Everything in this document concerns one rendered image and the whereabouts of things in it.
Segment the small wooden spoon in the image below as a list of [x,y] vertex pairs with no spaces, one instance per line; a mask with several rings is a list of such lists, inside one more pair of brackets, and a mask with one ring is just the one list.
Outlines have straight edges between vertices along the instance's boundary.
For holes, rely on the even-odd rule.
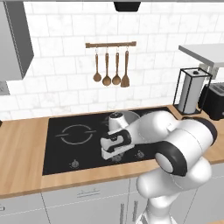
[[[95,52],[95,65],[98,66],[98,52]],[[95,72],[94,81],[99,82],[102,79],[99,71]]]

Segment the white wall shelf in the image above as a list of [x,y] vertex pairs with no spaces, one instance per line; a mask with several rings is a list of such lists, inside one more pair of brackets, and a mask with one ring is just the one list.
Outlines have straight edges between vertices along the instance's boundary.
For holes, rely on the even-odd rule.
[[224,44],[180,45],[178,49],[209,67],[224,67]]

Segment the grey drawer front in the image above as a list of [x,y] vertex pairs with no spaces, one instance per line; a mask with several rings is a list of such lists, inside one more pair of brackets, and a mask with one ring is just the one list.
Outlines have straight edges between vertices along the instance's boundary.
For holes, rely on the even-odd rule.
[[5,207],[4,211],[0,211],[0,217],[11,214],[26,214],[29,212],[45,211],[44,203],[39,193],[0,199],[0,207]]
[[[67,189],[60,189],[55,191],[43,192],[43,199],[46,207],[56,207],[67,205],[74,202],[102,199],[109,196],[123,195],[129,191],[130,180],[120,179],[115,181],[103,182],[93,185],[76,186]],[[81,190],[93,191],[100,190],[98,195],[77,198],[77,193]]]

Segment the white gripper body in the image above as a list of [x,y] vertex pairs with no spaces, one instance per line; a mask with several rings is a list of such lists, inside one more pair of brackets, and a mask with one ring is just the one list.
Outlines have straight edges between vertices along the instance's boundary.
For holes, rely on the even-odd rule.
[[114,143],[102,143],[101,144],[101,156],[108,160],[118,154],[121,154],[125,151],[128,151],[134,147],[133,144],[119,146],[118,144]]

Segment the white paper towel roll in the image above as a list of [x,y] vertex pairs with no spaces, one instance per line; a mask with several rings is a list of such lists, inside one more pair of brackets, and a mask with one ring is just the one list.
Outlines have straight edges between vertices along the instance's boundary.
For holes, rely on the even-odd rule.
[[185,76],[182,93],[180,96],[178,110],[185,114],[193,114],[200,96],[200,90],[204,82],[202,72],[191,69]]

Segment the grey cupboard run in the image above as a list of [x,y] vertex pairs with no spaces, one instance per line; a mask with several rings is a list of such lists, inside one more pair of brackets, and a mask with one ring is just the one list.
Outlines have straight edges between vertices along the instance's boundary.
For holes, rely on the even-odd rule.
[[182,192],[171,207],[178,224],[224,220],[224,163],[212,165],[211,179],[198,189]]

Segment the grey metal pan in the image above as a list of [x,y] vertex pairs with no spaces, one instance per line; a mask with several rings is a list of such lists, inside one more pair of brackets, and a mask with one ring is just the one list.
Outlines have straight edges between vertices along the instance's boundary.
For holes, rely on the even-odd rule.
[[133,123],[135,120],[140,118],[140,115],[133,111],[123,111],[123,114],[127,123]]

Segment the large wooden spoon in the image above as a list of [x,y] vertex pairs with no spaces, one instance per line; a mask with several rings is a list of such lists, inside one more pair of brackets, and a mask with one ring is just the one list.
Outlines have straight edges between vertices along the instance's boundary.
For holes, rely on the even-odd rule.
[[109,77],[109,53],[105,53],[105,64],[106,64],[106,75],[102,79],[102,84],[104,86],[109,86],[111,84],[111,79]]

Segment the black toaster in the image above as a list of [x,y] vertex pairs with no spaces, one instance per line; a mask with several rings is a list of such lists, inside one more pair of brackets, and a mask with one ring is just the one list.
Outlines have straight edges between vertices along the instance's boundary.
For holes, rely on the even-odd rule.
[[201,91],[198,107],[203,109],[212,120],[224,118],[224,82],[205,85]]

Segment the black hob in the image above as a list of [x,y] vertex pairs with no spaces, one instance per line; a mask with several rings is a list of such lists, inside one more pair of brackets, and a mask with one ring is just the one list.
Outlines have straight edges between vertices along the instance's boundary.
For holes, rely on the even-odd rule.
[[[43,175],[153,159],[153,146],[150,146],[149,152],[144,152],[140,144],[119,154],[122,160],[118,163],[113,161],[113,157],[108,160],[102,157],[100,139],[109,131],[110,115],[111,112],[50,118]],[[137,158],[138,151],[144,153],[143,158]],[[71,167],[74,160],[80,164],[78,169]]]

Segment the grey wall cabinet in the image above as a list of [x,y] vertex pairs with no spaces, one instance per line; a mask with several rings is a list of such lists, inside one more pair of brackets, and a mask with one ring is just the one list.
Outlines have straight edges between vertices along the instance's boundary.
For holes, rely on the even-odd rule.
[[22,80],[33,57],[24,3],[0,1],[0,81]]

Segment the wooden spatula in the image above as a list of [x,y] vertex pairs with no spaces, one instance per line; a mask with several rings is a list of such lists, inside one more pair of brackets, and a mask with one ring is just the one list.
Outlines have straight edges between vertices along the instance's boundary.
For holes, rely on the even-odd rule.
[[130,79],[128,77],[128,62],[129,62],[129,51],[125,52],[125,69],[124,76],[122,77],[121,87],[126,88],[130,85]]

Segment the black range hood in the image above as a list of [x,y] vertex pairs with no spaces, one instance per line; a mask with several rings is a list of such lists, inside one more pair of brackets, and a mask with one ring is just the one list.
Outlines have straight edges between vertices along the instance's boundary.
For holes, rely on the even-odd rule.
[[114,2],[115,10],[118,12],[137,12],[140,2]]

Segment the wooden utensil rail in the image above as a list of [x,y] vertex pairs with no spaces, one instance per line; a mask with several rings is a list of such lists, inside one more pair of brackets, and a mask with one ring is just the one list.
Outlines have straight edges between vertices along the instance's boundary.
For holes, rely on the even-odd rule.
[[121,47],[121,46],[136,46],[136,41],[119,42],[119,43],[86,43],[86,48],[99,48],[99,47]]

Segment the grey cupboard door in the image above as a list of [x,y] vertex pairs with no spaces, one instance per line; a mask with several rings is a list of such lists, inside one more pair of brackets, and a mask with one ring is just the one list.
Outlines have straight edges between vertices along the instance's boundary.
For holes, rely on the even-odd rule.
[[126,215],[126,224],[135,224],[136,222],[132,221],[132,213],[134,208],[134,201],[138,201],[136,220],[140,214],[144,211],[147,205],[147,199],[143,198],[137,191],[137,179],[129,179],[129,197],[128,197],[128,206],[127,206],[127,215]]
[[120,205],[124,203],[125,224],[127,194],[53,206],[46,209],[51,224],[120,224]]

